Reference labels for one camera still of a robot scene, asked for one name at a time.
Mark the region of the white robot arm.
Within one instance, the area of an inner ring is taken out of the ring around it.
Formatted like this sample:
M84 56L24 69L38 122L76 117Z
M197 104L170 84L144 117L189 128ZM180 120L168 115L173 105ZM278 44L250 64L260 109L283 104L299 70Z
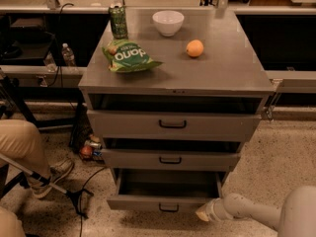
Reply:
M232 193L205 203L196 210L196 215L206 222L253 219L276 231L277 237L316 237L316 188L296 188L281 207Z

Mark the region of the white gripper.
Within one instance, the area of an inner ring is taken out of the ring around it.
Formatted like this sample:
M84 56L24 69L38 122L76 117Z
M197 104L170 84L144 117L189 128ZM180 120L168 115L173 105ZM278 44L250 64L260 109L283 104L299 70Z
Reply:
M226 219L222 198L212 199L196 210L197 217L205 222L219 222Z

